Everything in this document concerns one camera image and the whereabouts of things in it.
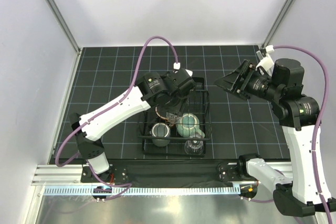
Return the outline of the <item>black red skull mug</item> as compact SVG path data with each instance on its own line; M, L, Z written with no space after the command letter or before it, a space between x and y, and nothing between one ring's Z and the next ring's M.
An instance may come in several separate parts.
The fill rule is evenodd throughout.
M169 112L167 108L164 108L164 107L161 107L161 106L157 106L155 108L155 113L156 115L159 117L159 119L166 123L167 124L167 121L166 121L166 112Z

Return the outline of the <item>teal speckled ceramic mug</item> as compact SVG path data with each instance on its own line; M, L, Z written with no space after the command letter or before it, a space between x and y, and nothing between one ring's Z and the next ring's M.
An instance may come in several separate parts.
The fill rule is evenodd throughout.
M200 121L195 114L184 113L180 121L176 124L178 134L184 138L190 138L190 136L199 134L202 138L205 138L205 133L200 128Z

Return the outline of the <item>dark green ceramic mug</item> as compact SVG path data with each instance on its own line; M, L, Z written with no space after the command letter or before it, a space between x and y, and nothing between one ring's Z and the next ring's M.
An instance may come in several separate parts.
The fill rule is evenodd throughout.
M152 143L157 147L166 147L170 140L170 128L165 123L156 123L151 129Z

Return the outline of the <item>large clear plastic cup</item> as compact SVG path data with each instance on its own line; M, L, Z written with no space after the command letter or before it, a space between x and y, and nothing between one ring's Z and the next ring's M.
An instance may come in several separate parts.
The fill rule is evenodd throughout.
M185 142L184 150L189 155L200 155L203 152L204 144L201 140L202 136L195 134L190 136L190 139Z

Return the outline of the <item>small clear glass cup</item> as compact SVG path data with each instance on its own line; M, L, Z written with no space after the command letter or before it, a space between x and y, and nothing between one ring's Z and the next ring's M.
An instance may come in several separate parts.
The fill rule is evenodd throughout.
M180 118L180 114L166 112L166 121L169 127L173 127L176 123L178 123Z

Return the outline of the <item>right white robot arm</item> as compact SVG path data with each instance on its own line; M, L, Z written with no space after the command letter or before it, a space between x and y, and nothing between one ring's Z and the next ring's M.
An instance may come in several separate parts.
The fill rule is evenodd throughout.
M278 211L292 217L335 211L335 198L328 190L320 198L314 178L313 154L317 166L322 165L321 155L312 149L320 108L314 98L302 94L304 73L301 63L294 59L276 60L272 75L244 60L236 70L215 81L216 86L242 100L254 95L271 103L289 148L292 177L280 174L258 154L241 155L236 173L242 180L260 181L272 193Z

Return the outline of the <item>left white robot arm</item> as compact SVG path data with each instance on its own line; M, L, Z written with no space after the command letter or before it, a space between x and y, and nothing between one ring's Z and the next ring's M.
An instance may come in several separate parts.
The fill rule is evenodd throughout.
M106 182L111 176L101 137L110 129L140 112L156 106L176 106L184 101L196 83L190 70L181 68L160 75L147 72L137 78L127 90L114 100L87 113L73 113L69 117L80 155L93 170L93 177Z

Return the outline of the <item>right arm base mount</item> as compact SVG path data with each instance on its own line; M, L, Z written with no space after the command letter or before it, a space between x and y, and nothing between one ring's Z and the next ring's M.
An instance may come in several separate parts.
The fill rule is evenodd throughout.
M236 163L219 163L217 170L219 180L226 186L239 188L239 195L244 198L255 199L259 186L259 181L256 178L241 173Z

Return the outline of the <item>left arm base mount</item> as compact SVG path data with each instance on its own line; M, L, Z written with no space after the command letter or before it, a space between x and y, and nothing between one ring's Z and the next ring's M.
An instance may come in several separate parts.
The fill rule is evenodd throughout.
M107 171L96 174L91 165L82 166L81 183L100 183L100 186L93 188L93 198L96 202L106 202L109 200L117 199L127 193L132 183L127 183L125 180L122 182L115 181L115 170L112 166Z

